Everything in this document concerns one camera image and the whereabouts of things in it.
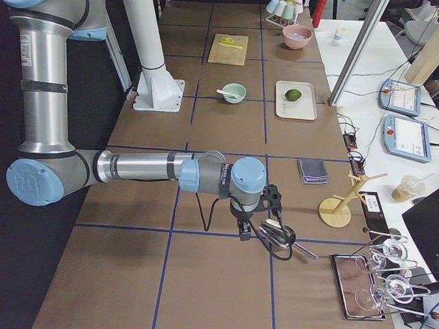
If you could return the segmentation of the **teach pendant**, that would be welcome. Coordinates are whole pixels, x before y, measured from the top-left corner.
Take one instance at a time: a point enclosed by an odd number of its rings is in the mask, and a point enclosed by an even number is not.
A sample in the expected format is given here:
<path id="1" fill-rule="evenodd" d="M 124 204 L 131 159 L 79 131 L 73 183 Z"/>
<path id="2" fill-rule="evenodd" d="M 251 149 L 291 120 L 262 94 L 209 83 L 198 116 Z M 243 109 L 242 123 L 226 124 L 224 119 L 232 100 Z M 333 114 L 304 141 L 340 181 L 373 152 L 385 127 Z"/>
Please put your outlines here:
<path id="1" fill-rule="evenodd" d="M 425 122 L 389 114 L 383 124 L 383 140 L 390 154 L 422 163 L 431 161 Z"/>
<path id="2" fill-rule="evenodd" d="M 379 93 L 379 106 L 410 117 L 420 115 L 420 86 L 386 80 Z"/>

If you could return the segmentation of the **white plastic spoon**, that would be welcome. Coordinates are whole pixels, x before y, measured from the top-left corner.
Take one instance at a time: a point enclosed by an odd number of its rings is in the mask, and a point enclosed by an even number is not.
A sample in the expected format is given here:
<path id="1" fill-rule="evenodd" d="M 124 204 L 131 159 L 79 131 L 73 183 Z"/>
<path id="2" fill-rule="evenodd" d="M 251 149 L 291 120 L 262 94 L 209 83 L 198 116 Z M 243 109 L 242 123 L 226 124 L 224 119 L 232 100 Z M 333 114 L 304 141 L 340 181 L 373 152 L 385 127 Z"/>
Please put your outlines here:
<path id="1" fill-rule="evenodd" d="M 238 94 L 235 94 L 235 93 L 230 93 L 230 92 L 227 92 L 227 91 L 221 90 L 221 89 L 217 89 L 216 92 L 219 93 L 219 94 L 222 94 L 222 95 L 226 95 L 228 97 L 234 97 L 235 99 L 238 99 L 238 98 L 241 97 L 241 95 L 238 95 Z"/>

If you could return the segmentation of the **wine glass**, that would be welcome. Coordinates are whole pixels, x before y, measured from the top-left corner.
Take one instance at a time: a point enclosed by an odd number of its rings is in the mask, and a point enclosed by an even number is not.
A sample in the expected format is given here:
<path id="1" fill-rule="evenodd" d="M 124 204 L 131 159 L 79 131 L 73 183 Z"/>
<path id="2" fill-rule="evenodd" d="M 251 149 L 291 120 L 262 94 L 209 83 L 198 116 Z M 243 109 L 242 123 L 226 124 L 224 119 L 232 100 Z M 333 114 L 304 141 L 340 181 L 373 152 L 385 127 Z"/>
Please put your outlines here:
<path id="1" fill-rule="evenodd" d="M 386 307 L 392 312 L 407 312 L 406 308 L 394 303 L 410 303 L 412 300 L 413 288 L 405 278 L 398 275 L 388 276 L 383 285 L 372 283 L 355 292 L 356 304 L 370 312 L 383 313 Z"/>
<path id="2" fill-rule="evenodd" d="M 401 271 L 408 267 L 407 250 L 400 241 L 386 239 L 382 244 L 367 247 L 368 254 L 361 254 L 355 266 L 363 273 Z"/>

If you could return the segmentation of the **black power strip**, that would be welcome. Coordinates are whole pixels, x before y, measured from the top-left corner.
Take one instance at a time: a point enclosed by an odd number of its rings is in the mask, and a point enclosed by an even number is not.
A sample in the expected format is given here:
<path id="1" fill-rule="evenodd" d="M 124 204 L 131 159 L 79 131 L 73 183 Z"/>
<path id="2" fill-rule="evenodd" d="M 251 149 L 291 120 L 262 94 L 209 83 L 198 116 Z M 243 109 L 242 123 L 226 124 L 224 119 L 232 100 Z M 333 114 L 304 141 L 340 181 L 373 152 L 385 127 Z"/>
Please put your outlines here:
<path id="1" fill-rule="evenodd" d="M 343 134 L 343 139 L 347 150 L 357 149 L 357 137 L 353 132 Z"/>

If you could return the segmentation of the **iced coffee cup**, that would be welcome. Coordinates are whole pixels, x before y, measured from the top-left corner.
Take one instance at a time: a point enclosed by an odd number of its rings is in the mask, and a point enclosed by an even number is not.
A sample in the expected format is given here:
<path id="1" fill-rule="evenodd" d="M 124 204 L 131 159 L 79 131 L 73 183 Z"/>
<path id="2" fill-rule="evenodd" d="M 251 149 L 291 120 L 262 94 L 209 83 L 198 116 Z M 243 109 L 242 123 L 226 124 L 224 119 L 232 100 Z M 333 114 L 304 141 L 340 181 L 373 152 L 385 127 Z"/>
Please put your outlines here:
<path id="1" fill-rule="evenodd" d="M 433 173 L 430 173 L 423 178 L 414 175 L 404 176 L 399 185 L 392 191 L 392 198 L 396 202 L 405 202 L 417 195 L 425 195 L 425 180 L 432 175 Z"/>

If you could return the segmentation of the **steel scoop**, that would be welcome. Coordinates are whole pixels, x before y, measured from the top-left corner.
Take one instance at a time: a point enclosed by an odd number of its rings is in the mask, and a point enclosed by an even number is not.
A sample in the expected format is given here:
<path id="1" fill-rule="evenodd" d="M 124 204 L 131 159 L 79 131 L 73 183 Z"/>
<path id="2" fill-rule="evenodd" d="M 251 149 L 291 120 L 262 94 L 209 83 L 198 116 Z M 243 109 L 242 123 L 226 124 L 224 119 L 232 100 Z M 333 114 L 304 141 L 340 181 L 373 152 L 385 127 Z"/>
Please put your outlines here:
<path id="1" fill-rule="evenodd" d="M 294 248 L 301 251 L 311 259 L 318 260 L 317 254 L 311 252 L 306 247 L 303 247 L 296 242 L 296 233 L 287 225 L 281 225 L 279 222 L 273 219 L 266 219 L 261 223 L 258 231 L 273 246 L 289 250 L 287 257 L 280 257 L 274 254 L 273 257 L 278 260 L 289 261 L 293 256 Z"/>

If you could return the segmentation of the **paper cup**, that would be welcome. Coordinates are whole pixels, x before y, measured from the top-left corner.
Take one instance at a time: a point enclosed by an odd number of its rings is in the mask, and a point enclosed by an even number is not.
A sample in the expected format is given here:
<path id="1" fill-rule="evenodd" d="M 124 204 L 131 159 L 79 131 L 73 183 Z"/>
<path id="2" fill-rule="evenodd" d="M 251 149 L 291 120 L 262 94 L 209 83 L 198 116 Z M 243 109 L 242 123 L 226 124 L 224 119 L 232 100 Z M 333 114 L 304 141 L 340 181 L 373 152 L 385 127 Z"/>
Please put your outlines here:
<path id="1" fill-rule="evenodd" d="M 334 31 L 334 35 L 333 35 L 333 41 L 332 43 L 336 46 L 341 45 L 342 43 L 342 38 L 344 36 L 344 32 L 346 31 L 346 29 L 344 27 L 336 27 L 335 31 Z"/>

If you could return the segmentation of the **bamboo cutting board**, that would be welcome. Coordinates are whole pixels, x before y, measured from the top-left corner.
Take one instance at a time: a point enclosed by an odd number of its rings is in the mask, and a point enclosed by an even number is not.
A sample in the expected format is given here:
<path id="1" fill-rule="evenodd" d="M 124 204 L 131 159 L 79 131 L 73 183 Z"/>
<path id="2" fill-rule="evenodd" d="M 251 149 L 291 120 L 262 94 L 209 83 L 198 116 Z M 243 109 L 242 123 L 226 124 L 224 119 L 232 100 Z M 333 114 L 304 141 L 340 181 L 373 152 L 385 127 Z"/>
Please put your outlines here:
<path id="1" fill-rule="evenodd" d="M 219 45 L 220 38 L 231 37 L 234 40 L 234 45 L 242 46 L 243 49 L 233 49 L 230 47 L 222 47 Z M 208 62 L 216 64 L 229 64 L 236 66 L 243 66 L 246 61 L 246 51 L 248 46 L 248 37 L 239 35 L 216 34 L 211 51 L 208 57 Z"/>

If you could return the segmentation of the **green cup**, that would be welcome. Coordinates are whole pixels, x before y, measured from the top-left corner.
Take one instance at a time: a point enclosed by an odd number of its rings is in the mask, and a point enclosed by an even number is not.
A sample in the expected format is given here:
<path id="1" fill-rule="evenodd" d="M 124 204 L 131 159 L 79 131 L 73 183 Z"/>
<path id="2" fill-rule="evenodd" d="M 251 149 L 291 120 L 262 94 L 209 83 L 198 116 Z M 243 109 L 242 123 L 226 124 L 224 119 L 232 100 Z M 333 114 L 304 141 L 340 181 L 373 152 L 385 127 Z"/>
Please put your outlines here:
<path id="1" fill-rule="evenodd" d="M 291 21 L 295 13 L 295 7 L 296 5 L 293 1 L 286 1 L 282 12 L 282 18 Z"/>

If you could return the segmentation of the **pink cup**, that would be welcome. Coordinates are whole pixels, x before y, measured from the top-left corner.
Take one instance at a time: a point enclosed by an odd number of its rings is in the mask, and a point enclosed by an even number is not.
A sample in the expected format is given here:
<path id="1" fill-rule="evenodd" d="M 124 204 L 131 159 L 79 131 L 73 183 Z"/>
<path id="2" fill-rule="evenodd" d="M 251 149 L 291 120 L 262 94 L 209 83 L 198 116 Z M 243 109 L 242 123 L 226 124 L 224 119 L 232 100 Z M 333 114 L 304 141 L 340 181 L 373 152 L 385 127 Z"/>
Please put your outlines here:
<path id="1" fill-rule="evenodd" d="M 293 0 L 292 3 L 293 3 L 293 6 L 294 6 L 294 14 L 295 15 L 299 15 L 299 14 L 303 13 L 303 2 L 302 2 L 302 0 Z"/>

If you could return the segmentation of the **green avocado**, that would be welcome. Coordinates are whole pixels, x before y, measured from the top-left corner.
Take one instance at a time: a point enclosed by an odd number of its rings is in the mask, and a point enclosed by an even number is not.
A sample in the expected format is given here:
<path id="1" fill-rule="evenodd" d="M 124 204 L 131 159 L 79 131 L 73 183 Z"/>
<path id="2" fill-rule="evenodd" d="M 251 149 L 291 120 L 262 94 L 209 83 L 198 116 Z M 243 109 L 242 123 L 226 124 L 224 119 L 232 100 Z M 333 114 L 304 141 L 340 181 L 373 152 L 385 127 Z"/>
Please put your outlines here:
<path id="1" fill-rule="evenodd" d="M 302 97 L 302 93 L 298 89 L 289 89 L 285 93 L 285 99 L 290 102 L 298 101 Z"/>

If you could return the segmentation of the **white column mount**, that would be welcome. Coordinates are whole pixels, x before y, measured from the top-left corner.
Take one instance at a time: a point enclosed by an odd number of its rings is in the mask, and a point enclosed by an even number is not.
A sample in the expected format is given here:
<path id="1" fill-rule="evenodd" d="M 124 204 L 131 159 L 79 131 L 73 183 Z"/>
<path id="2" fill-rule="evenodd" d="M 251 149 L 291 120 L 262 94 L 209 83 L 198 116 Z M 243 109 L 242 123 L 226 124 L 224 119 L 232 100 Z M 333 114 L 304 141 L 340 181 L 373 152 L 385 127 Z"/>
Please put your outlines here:
<path id="1" fill-rule="evenodd" d="M 123 3 L 141 65 L 133 108 L 178 112 L 185 81 L 175 80 L 167 70 L 153 2 L 129 0 Z"/>

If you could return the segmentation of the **mint green bowl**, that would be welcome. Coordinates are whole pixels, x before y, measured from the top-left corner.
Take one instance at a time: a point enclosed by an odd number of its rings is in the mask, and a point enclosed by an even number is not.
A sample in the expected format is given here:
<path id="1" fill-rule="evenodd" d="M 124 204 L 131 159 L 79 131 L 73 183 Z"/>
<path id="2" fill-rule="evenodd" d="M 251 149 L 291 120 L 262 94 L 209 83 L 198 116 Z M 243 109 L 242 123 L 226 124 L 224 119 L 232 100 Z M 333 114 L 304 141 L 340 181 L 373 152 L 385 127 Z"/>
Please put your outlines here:
<path id="1" fill-rule="evenodd" d="M 246 96 L 247 90 L 246 87 L 238 84 L 238 83 L 230 83 L 225 85 L 222 88 L 223 91 L 227 92 L 227 93 L 232 93 L 234 95 L 238 95 L 238 97 L 233 97 L 230 95 L 223 95 L 223 98 L 228 102 L 228 103 L 239 103 L 241 102 L 244 97 Z"/>

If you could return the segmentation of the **white cup rack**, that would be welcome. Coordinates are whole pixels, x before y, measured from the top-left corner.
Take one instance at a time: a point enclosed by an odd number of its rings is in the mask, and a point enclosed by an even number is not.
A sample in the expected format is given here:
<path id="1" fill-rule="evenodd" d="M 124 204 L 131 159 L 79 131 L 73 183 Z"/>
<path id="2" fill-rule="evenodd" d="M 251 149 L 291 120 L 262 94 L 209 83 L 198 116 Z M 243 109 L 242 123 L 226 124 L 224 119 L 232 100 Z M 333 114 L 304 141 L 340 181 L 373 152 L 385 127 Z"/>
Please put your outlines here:
<path id="1" fill-rule="evenodd" d="M 297 20 L 294 20 L 294 19 L 291 19 L 291 20 L 284 19 L 281 16 L 277 16 L 275 14 L 270 14 L 269 16 L 265 17 L 265 21 L 268 22 L 268 23 L 271 23 L 271 24 L 273 24 L 275 26 L 282 27 L 282 28 L 284 28 L 285 26 L 297 25 L 298 24 Z"/>

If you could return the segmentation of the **aluminium frame post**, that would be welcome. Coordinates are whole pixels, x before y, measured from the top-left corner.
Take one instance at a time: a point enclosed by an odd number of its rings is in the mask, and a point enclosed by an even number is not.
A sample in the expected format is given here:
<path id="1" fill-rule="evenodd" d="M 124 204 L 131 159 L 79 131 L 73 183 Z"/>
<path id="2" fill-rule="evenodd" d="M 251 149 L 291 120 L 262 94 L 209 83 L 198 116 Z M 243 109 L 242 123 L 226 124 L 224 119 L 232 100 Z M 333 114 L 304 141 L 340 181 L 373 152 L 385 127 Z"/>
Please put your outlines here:
<path id="1" fill-rule="evenodd" d="M 338 77 L 335 87 L 328 99 L 328 104 L 331 107 L 336 107 L 338 101 L 340 100 L 340 97 L 342 96 L 342 93 L 344 92 L 349 79 L 351 78 L 351 75 L 353 74 L 353 71 L 357 66 L 357 63 L 359 62 L 359 59 L 361 58 L 361 55 L 366 48 L 366 45 L 370 40 L 375 27 L 380 21 L 380 18 L 388 3 L 389 0 L 376 0 L 372 2 L 368 14 L 366 15 L 363 25 L 343 66 L 340 76 Z"/>

